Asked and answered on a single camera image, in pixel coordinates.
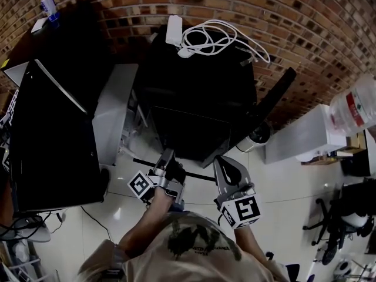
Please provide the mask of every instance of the forearm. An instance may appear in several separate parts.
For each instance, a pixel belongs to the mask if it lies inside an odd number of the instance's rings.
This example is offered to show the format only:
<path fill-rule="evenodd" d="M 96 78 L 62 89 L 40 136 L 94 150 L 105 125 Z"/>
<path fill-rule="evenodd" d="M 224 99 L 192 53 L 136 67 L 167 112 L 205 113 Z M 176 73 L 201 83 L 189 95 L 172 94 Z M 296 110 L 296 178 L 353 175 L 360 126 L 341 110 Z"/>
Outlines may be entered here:
<path fill-rule="evenodd" d="M 258 245 L 254 235 L 249 226 L 235 229 L 236 244 L 245 252 L 250 253 L 261 264 L 264 264 L 267 259 L 264 252 Z"/>
<path fill-rule="evenodd" d="M 139 222 L 119 242 L 129 258 L 141 255 L 162 229 L 171 200 L 154 200 Z"/>

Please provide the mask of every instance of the person's hand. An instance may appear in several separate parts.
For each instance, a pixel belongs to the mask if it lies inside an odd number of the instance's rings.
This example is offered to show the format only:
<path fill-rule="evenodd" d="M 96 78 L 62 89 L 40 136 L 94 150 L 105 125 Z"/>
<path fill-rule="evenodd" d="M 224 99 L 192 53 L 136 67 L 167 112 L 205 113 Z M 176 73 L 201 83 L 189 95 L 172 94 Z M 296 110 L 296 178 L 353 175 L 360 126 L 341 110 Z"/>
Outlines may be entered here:
<path fill-rule="evenodd" d="M 174 198 L 168 196 L 163 188 L 156 187 L 154 192 L 154 198 L 152 204 L 150 205 L 150 208 L 152 208 L 155 212 L 165 215 L 170 209 L 173 201 Z"/>

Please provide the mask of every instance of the brick wall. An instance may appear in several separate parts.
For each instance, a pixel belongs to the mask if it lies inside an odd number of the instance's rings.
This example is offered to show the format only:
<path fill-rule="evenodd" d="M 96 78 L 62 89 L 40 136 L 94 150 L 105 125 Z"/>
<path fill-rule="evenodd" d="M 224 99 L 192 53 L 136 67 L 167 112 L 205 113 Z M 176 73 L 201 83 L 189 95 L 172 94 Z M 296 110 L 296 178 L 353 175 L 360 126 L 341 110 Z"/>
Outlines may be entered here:
<path fill-rule="evenodd" d="M 56 0 L 64 7 L 76 0 Z M 376 0 L 91 0 L 112 53 L 139 59 L 146 38 L 170 14 L 195 25 L 209 18 L 234 23 L 258 40 L 272 63 L 254 63 L 262 99 L 289 66 L 298 76 L 274 113 L 284 124 L 329 103 L 376 63 Z M 40 0 L 0 0 L 0 63 L 43 14 Z M 0 75 L 0 92 L 12 85 Z"/>

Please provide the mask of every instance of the tile floor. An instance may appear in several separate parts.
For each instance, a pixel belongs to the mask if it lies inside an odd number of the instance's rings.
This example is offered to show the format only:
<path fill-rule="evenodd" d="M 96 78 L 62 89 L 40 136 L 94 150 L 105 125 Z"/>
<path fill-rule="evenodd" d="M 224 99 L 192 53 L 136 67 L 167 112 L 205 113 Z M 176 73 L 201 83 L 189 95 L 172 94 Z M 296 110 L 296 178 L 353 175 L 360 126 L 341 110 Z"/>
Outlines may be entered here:
<path fill-rule="evenodd" d="M 139 152 L 147 160 L 156 161 L 159 154 L 145 149 Z M 323 197 L 330 200 L 335 187 L 353 179 L 344 177 L 340 164 L 328 166 L 300 166 L 296 159 L 265 165 L 262 151 L 242 153 L 236 148 L 227 153 L 249 169 L 256 192 L 262 200 L 262 218 L 251 228 L 261 248 L 274 253 L 274 259 L 283 264 L 300 264 L 298 280 L 306 281 L 310 274 L 316 274 L 315 281 L 331 281 L 334 267 L 340 258 L 351 256 L 361 260 L 367 245 L 367 239 L 354 236 L 354 241 L 346 241 L 344 248 L 328 266 L 313 263 L 317 246 L 311 241 L 318 230 L 303 231 L 302 226 L 319 220 L 320 210 L 315 199 Z M 193 162 L 182 160 L 187 171 L 213 176 L 212 166 L 198 169 Z M 114 241 L 132 228 L 141 218 L 145 206 L 134 198 L 126 183 L 138 170 L 147 172 L 149 167 L 132 162 L 127 156 L 120 156 L 115 167 L 111 167 L 112 179 L 103 203 L 85 206 L 85 209 L 104 226 Z M 219 212 L 213 200 L 217 196 L 214 182 L 187 177 L 184 200 L 186 209 L 213 220 Z M 50 230 L 59 226 L 56 216 L 47 221 Z M 221 226 L 226 234 L 234 238 L 227 222 L 222 219 Z M 105 229 L 90 219 L 79 207 L 66 211 L 66 221 L 52 235 L 48 243 L 36 244 L 42 264 L 46 271 L 57 269 L 62 281 L 72 281 L 83 261 L 107 238 Z"/>

